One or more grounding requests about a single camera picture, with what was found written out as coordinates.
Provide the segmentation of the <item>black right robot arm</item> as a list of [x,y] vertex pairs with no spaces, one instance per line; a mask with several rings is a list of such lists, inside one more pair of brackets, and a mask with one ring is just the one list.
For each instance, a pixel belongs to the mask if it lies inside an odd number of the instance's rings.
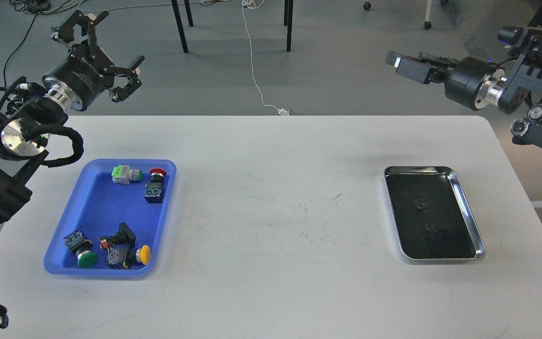
[[444,84],[446,98],[471,110],[495,105],[511,114],[528,105],[527,117],[510,125],[512,142],[542,149],[542,28],[504,26],[498,39],[510,46],[514,65],[509,73],[501,64],[475,56],[456,60],[425,52],[412,57],[390,51],[385,62],[407,79]]

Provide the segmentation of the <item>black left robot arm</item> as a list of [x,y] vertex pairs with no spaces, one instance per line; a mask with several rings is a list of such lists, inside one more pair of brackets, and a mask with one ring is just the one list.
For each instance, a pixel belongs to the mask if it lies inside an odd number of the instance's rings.
[[144,56],[120,67],[97,43],[96,28],[108,15],[74,11],[52,30],[67,52],[42,83],[21,76],[0,86],[0,225],[30,201],[26,184],[39,167],[71,165],[84,154],[84,138],[67,126],[69,110],[86,111],[105,91],[123,102],[142,85]]

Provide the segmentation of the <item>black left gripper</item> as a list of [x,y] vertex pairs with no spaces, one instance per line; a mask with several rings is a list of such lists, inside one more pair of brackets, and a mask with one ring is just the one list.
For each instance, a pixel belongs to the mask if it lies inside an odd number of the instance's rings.
[[[138,67],[145,60],[144,56],[138,56],[129,67],[105,66],[101,64],[103,54],[97,52],[95,27],[109,15],[108,11],[102,11],[98,15],[94,13],[83,13],[75,11],[60,26],[52,30],[51,39],[64,45],[69,49],[69,55],[52,67],[42,80],[47,88],[54,84],[65,84],[78,97],[78,102],[73,103],[71,109],[83,112],[88,106],[105,90],[110,93],[112,102],[120,103],[131,96],[142,82],[138,79],[140,69]],[[75,41],[75,27],[81,28],[81,40]],[[73,47],[85,44],[88,47]],[[90,57],[99,56],[96,60]],[[111,79],[110,84],[105,84],[106,77]],[[115,86],[117,77],[126,80],[124,86]]]

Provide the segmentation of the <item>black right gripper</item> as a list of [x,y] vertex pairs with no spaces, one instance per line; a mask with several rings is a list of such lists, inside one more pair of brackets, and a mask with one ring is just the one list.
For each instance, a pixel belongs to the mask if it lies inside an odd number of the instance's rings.
[[[475,56],[459,61],[427,52],[412,57],[389,51],[386,64],[394,66],[398,75],[424,85],[445,82],[446,98],[471,110],[497,106],[505,90],[505,70]],[[452,69],[447,79],[446,69]]]

